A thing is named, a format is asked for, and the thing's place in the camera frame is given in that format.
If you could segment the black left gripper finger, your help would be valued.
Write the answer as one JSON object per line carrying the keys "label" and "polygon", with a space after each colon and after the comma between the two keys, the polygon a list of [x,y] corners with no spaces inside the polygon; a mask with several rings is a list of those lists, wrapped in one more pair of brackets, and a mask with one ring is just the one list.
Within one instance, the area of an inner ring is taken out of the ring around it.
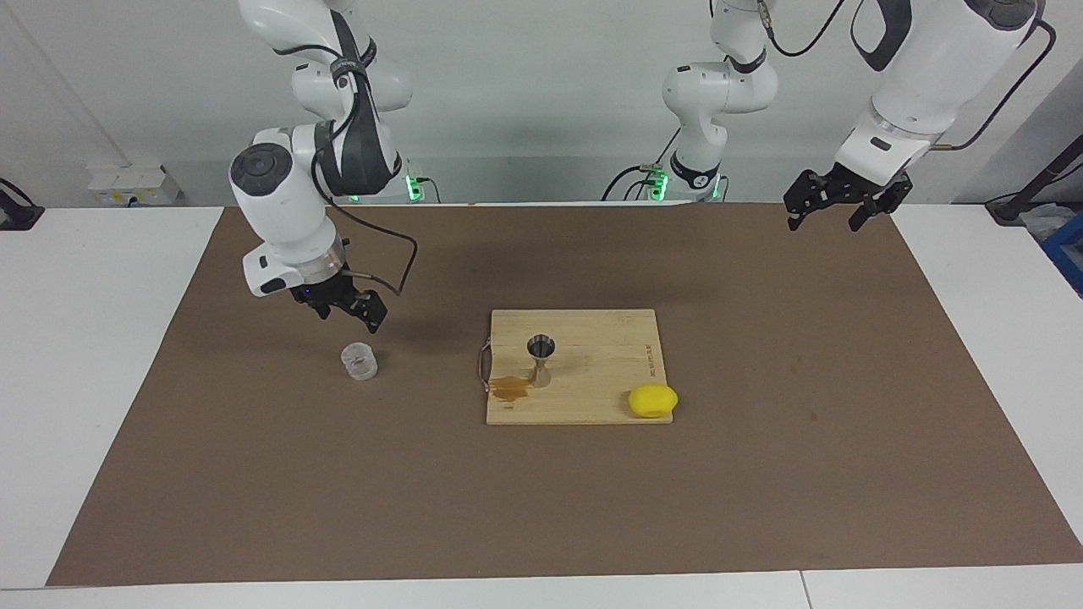
{"label": "black left gripper finger", "polygon": [[827,178],[815,171],[801,171],[796,177],[783,195],[783,205],[790,213],[790,232],[797,231],[809,215],[834,205],[827,187]]}
{"label": "black left gripper finger", "polygon": [[890,215],[897,211],[902,200],[909,196],[913,189],[912,182],[893,182],[878,195],[864,195],[854,213],[851,215],[849,226],[852,232],[858,232],[867,223],[867,220],[878,215]]}

